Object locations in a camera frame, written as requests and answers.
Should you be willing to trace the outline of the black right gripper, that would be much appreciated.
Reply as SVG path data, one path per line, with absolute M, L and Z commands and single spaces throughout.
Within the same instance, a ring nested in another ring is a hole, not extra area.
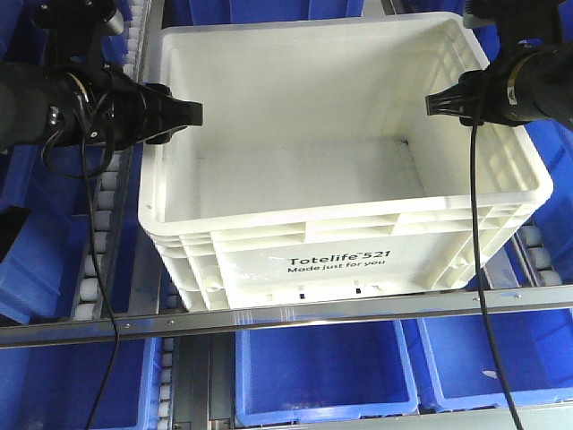
M 466 90 L 465 105 L 462 90 L 451 87 L 425 97 L 427 115 L 460 117 L 460 124 L 471 126 L 478 102 L 482 101 L 478 114 L 479 125 L 492 123 L 518 126 L 529 123 L 531 119 L 520 111 L 521 107 L 509 103 L 508 81 L 517 65 L 530 56 L 530 51 L 520 52 L 516 56 L 497 56 L 483 71 L 463 73 L 458 83 Z

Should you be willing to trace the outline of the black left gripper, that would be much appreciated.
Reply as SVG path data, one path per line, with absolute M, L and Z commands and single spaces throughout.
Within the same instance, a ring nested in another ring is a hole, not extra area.
M 89 145 L 102 145 L 109 135 L 117 151 L 137 143 L 165 144 L 186 126 L 203 125 L 203 105 L 174 99 L 166 85 L 137 83 L 109 65 L 68 66 L 63 71 L 82 99 L 73 118 L 65 120 L 64 148 L 80 144 L 82 137 Z

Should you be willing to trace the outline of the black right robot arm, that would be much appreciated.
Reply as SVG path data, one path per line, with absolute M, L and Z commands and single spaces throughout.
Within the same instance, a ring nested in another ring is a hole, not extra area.
M 454 116 L 462 125 L 517 127 L 554 120 L 572 128 L 572 44 L 521 47 L 484 70 L 462 73 L 458 83 L 425 98 L 429 116 Z

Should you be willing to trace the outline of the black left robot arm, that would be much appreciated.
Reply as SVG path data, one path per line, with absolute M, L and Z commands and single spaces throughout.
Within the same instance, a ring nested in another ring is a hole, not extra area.
M 1 64 L 1 148 L 140 142 L 163 144 L 203 123 L 203 106 L 173 98 L 162 84 L 139 84 L 112 66 Z

